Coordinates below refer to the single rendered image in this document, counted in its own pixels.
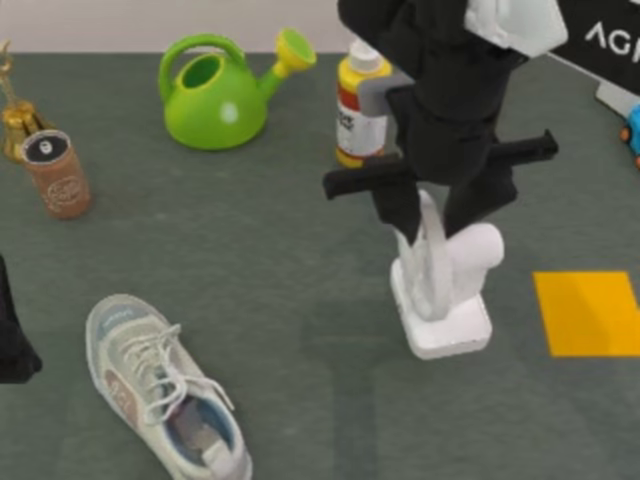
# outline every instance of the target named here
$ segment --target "orange wheel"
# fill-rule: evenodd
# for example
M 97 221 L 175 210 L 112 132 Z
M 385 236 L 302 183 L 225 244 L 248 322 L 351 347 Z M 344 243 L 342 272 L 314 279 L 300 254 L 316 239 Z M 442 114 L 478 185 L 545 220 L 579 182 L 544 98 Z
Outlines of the orange wheel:
M 620 131 L 620 140 L 624 143 L 629 143 L 631 141 L 631 129 L 629 127 L 624 127 Z

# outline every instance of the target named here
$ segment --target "white sneaker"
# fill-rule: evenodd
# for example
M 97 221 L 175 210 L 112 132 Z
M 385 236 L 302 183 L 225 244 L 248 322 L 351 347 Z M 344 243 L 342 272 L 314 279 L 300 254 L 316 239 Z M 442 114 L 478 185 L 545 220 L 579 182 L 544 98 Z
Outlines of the white sneaker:
M 174 480 L 249 480 L 252 462 L 233 405 L 179 333 L 138 298 L 105 298 L 87 320 L 93 383 Z

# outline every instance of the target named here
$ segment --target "bell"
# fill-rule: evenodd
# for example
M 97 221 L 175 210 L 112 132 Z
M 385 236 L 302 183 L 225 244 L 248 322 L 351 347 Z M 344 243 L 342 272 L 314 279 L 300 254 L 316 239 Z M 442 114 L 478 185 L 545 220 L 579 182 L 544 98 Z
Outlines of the bell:
M 9 80 L 9 72 L 13 66 L 12 58 L 7 53 L 9 43 L 5 42 L 0 48 L 0 53 L 5 57 L 4 65 L 0 66 L 0 87 L 7 98 L 7 106 L 2 111 L 2 153 L 14 163 L 22 163 L 23 142 L 40 130 L 54 127 L 38 113 L 31 102 L 16 97 Z

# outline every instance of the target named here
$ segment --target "white shoelace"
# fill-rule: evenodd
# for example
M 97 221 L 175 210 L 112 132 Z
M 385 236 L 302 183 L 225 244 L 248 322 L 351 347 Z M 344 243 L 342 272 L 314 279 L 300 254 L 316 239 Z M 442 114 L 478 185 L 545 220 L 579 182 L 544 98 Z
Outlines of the white shoelace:
M 169 386 L 169 393 L 160 400 L 148 405 L 144 412 L 144 420 L 148 425 L 165 422 L 171 417 L 175 410 L 182 404 L 188 395 L 189 385 L 199 385 L 201 387 L 213 387 L 220 395 L 229 409 L 234 410 L 231 399 L 224 391 L 224 388 L 210 378 L 191 377 L 180 372 L 171 362 L 171 351 L 180 334 L 180 325 L 167 328 L 164 332 L 156 335 L 145 335 L 132 338 L 121 347 L 124 354 L 124 362 L 133 361 L 132 372 L 142 380 L 147 369 L 155 369 L 158 366 L 166 374 L 166 377 L 153 382 L 147 388 L 153 391 L 159 386 Z M 163 412 L 162 415 L 155 414 L 156 411 Z

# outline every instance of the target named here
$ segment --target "watering can handle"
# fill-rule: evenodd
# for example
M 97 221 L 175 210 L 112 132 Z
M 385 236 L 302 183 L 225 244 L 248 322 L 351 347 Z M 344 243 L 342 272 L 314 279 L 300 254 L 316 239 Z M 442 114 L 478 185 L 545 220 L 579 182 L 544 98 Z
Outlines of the watering can handle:
M 158 74 L 158 88 L 162 101 L 166 102 L 173 92 L 174 85 L 171 79 L 171 67 L 173 62 L 184 52 L 196 47 L 215 47 L 224 51 L 231 59 L 241 65 L 246 65 L 244 52 L 235 44 L 233 40 L 221 35 L 202 33 L 191 35 L 177 41 L 166 51 L 160 61 L 160 72 Z

